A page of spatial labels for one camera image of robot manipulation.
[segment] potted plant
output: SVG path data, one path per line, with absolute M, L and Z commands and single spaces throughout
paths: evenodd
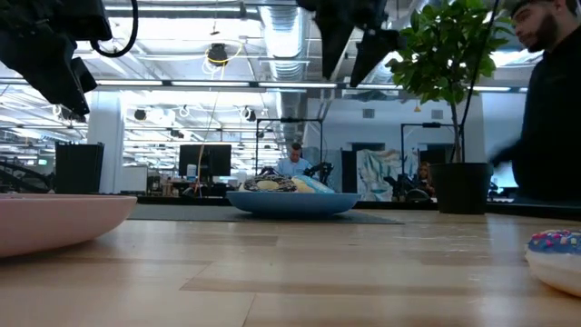
M 491 55 L 512 32 L 496 21 L 488 21 L 489 10 L 481 0 L 456 0 L 448 5 L 426 5 L 411 16 L 411 26 L 403 29 L 407 48 L 401 60 L 388 66 L 393 82 L 427 101 L 446 101 L 452 111 L 455 155 L 453 163 L 433 164 L 432 180 L 442 213 L 482 214 L 486 208 L 492 167 L 487 163 L 465 163 L 460 150 L 458 106 L 469 102 L 471 88 L 481 75 L 492 76 L 496 66 Z

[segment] pink bowl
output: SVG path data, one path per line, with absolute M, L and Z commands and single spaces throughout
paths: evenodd
M 137 198 L 0 194 L 0 258 L 92 240 L 119 226 Z

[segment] blue bowl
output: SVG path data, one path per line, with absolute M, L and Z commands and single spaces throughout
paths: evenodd
M 354 193 L 228 192 L 226 197 L 248 213 L 318 216 L 349 211 L 360 199 Z

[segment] man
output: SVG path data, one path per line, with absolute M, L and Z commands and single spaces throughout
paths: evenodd
M 531 53 L 545 51 L 530 77 L 521 137 L 491 161 L 495 167 L 512 161 L 517 203 L 581 205 L 581 174 L 569 171 L 581 133 L 576 6 L 576 0 L 524 0 L 512 11 L 518 40 Z
M 300 157 L 301 146 L 295 143 L 290 148 L 290 156 L 286 159 L 281 159 L 279 165 L 277 166 L 277 172 L 283 176 L 296 176 L 301 175 L 305 169 L 309 169 L 312 166 L 310 163 Z

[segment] computer monitor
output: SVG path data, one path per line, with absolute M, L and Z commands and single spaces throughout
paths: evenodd
M 201 145 L 180 146 L 180 176 L 188 173 L 188 164 L 198 165 Z M 203 147 L 201 171 L 202 176 L 230 176 L 232 146 L 205 145 Z

